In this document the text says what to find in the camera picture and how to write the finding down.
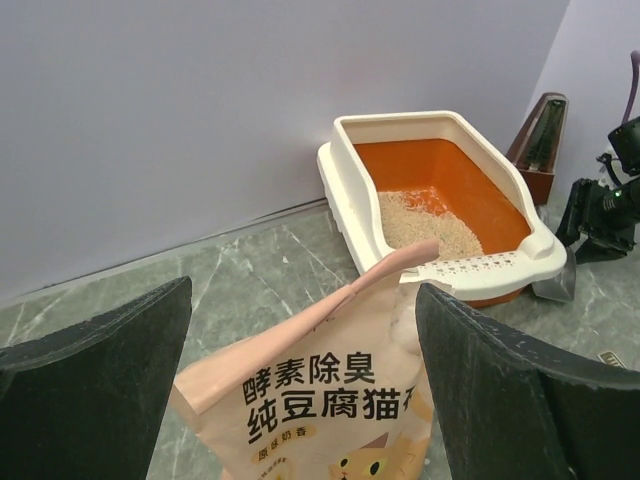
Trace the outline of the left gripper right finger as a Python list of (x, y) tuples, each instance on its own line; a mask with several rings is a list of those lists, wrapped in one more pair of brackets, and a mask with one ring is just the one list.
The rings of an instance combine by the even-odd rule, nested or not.
[(429, 283), (416, 321), (453, 478), (638, 478), (638, 372), (538, 340)]

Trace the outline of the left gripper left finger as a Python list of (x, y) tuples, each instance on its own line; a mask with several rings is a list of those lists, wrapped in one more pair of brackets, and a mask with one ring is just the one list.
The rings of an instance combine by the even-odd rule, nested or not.
[(1, 350), (4, 479), (146, 477), (192, 313), (183, 276)]

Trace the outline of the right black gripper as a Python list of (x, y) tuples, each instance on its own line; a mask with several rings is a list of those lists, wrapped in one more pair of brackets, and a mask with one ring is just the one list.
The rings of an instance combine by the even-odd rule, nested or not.
[(572, 184), (555, 235), (564, 246), (590, 235), (575, 253), (578, 264), (613, 261), (633, 250), (638, 223), (638, 179), (614, 189), (579, 179)]

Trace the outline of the metal litter scoop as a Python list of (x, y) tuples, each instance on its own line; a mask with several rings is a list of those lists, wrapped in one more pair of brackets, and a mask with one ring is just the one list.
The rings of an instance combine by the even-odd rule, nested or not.
[(553, 278), (531, 284), (533, 293), (542, 299), (561, 303), (574, 300), (577, 278), (577, 263), (574, 251), (566, 247), (566, 262), (563, 269)]

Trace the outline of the peach cat litter bag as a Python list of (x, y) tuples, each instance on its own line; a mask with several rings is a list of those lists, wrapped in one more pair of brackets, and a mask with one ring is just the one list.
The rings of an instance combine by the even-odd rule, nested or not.
[(257, 335), (186, 367), (171, 406), (226, 479), (416, 479), (434, 413), (406, 269), (423, 240)]

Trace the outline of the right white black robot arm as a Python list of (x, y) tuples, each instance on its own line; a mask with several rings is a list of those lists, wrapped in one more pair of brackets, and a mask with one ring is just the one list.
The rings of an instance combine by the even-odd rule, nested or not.
[(560, 242), (575, 252), (578, 264), (618, 260), (635, 246), (639, 223), (639, 120), (628, 121), (608, 135), (614, 150), (598, 161), (605, 165), (612, 188), (596, 180), (579, 179), (572, 185), (556, 230)]

